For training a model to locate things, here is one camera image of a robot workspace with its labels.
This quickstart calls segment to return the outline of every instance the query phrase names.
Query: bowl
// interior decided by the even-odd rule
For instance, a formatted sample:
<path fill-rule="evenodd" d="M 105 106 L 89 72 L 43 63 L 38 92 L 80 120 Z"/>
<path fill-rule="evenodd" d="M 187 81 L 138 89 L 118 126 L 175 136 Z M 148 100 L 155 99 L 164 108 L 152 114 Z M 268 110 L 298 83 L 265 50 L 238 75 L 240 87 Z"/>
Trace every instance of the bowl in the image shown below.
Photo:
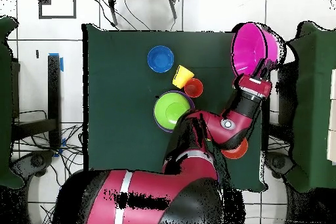
<path fill-rule="evenodd" d="M 188 95 L 180 91 L 169 91 L 156 101 L 154 119 L 162 130 L 171 133 L 177 120 L 192 108 L 195 108 L 195 104 Z"/>
<path fill-rule="evenodd" d="M 147 62 L 150 68 L 159 73 L 167 72 L 174 63 L 174 54 L 163 45 L 153 47 L 147 56 Z"/>
<path fill-rule="evenodd" d="M 234 35 L 231 62 L 236 75 L 251 75 L 260 59 L 275 62 L 277 56 L 278 46 L 275 37 L 255 23 L 244 24 Z"/>

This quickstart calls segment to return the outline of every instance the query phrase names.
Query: table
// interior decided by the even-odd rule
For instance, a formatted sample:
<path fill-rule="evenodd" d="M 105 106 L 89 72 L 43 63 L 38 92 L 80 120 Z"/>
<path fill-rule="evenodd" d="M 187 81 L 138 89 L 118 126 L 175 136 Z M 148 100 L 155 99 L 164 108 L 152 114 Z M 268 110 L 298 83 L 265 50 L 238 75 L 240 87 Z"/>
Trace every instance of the table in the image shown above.
<path fill-rule="evenodd" d="M 179 64 L 203 82 L 203 94 L 194 99 L 196 108 L 219 114 L 232 93 L 233 33 L 101 31 L 86 24 L 83 36 L 89 67 L 89 116 L 84 122 L 89 123 L 88 168 L 161 172 L 170 133 L 156 125 L 153 107 L 164 92 L 178 90 L 171 82 Z M 163 74 L 147 64 L 147 54 L 156 45 L 175 55 L 173 67 Z M 259 116 L 245 156 L 227 160 L 234 187 L 265 189 L 259 181 L 260 155 Z"/>

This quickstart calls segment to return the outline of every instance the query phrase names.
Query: chair wheel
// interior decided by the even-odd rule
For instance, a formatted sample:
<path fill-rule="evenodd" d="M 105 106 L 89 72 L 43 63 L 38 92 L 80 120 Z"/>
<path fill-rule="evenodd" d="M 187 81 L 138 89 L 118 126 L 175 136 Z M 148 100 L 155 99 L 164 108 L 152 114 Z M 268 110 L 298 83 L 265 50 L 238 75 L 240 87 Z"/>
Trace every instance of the chair wheel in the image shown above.
<path fill-rule="evenodd" d="M 45 169 L 43 169 L 43 170 L 37 172 L 37 173 L 35 174 L 35 176 L 38 177 L 38 178 L 40 178 L 40 177 L 42 177 L 44 174 L 46 174 L 46 172 L 47 172 L 47 169 L 45 168 Z"/>
<path fill-rule="evenodd" d="M 273 178 L 276 178 L 276 179 L 281 179 L 282 178 L 282 176 L 279 173 L 276 173 L 276 172 L 273 172 L 273 171 L 272 171 L 272 176 L 273 176 Z"/>

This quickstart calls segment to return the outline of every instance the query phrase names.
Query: pink bowl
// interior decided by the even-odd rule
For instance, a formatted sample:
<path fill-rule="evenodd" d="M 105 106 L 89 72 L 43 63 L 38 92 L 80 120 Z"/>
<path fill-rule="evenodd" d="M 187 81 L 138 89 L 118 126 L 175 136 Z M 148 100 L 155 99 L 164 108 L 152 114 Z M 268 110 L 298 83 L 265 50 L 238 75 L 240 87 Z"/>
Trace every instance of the pink bowl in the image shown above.
<path fill-rule="evenodd" d="M 260 59 L 275 62 L 277 57 L 276 39 L 256 23 L 244 24 L 234 35 L 231 62 L 236 75 L 252 74 Z"/>

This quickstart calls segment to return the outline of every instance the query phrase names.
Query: red cup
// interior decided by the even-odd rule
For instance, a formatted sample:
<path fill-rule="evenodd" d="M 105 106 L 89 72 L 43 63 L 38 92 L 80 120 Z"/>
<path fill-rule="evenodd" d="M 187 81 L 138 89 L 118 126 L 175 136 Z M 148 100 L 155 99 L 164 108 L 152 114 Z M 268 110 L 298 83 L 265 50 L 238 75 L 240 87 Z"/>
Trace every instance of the red cup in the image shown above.
<path fill-rule="evenodd" d="M 186 82 L 184 92 L 189 97 L 199 97 L 203 93 L 203 84 L 199 79 L 192 78 Z"/>

